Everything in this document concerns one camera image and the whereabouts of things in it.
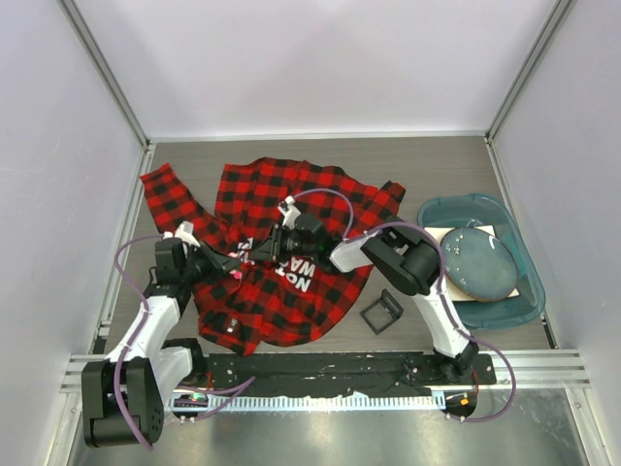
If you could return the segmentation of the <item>red black plaid shirt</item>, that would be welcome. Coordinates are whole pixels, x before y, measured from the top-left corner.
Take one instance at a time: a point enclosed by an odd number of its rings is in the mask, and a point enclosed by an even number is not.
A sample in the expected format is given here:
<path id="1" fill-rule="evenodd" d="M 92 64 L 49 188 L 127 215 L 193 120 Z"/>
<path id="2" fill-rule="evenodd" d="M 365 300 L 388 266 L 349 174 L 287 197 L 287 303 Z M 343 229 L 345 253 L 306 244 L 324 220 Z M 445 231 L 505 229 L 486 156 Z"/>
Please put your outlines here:
<path id="1" fill-rule="evenodd" d="M 170 164 L 141 181 L 159 232 L 189 221 L 197 239 L 243 260 L 235 272 L 193 289 L 199 336 L 242 356 L 262 343 L 293 347 L 318 340 L 345 317 L 372 273 L 366 266 L 333 275 L 303 256 L 277 263 L 246 259 L 287 209 L 316 217 L 336 240 L 349 239 L 396 215 L 406 194 L 399 183 L 360 183 L 338 166 L 270 157 L 225 165 L 211 211 Z"/>

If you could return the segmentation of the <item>pink white flower brooch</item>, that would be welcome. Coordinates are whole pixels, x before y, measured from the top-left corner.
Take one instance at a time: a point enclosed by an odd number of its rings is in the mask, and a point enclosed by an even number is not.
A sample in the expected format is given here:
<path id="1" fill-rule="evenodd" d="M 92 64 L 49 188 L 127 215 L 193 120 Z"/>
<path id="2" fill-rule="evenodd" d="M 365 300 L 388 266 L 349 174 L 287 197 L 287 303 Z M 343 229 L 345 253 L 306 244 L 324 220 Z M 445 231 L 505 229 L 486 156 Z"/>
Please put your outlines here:
<path id="1" fill-rule="evenodd" d="M 239 267 L 239 268 L 233 269 L 233 270 L 230 272 L 230 275 L 231 275 L 231 276 L 232 276 L 235 280 L 240 281 L 240 280 L 243 278 L 243 276 L 244 276 L 244 269 L 243 269 L 242 267 Z"/>

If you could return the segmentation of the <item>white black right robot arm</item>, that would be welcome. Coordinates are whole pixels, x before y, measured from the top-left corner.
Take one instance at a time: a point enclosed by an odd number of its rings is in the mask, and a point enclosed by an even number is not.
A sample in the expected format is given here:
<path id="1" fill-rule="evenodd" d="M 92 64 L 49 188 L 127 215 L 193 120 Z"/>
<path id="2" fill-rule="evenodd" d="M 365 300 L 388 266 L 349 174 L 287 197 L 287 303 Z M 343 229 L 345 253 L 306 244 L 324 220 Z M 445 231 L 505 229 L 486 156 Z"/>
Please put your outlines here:
<path id="1" fill-rule="evenodd" d="M 397 290 L 409 296 L 432 336 L 441 377 L 460 383 L 474 371 L 479 346 L 461 322 L 445 286 L 438 242 L 420 226 L 398 216 L 357 236 L 339 238 L 316 217 L 303 214 L 291 226 L 275 224 L 248 256 L 256 262 L 307 257 L 333 275 L 374 266 Z"/>

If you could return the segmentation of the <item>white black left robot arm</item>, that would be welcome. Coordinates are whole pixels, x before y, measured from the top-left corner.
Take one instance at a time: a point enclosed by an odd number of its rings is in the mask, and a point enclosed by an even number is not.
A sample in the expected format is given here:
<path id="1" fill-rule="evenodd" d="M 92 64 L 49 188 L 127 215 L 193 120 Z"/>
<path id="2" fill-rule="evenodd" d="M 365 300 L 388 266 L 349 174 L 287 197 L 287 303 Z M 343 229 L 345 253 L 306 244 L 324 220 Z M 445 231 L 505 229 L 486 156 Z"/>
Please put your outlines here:
<path id="1" fill-rule="evenodd" d="M 117 346 L 82 369 L 83 437 L 90 448 L 140 444 L 163 430 L 164 405 L 181 384 L 199 385 L 207 363 L 195 338 L 169 339 L 198 284 L 216 283 L 241 266 L 203 241 L 162 238 L 146 286 L 133 288 L 139 311 Z"/>

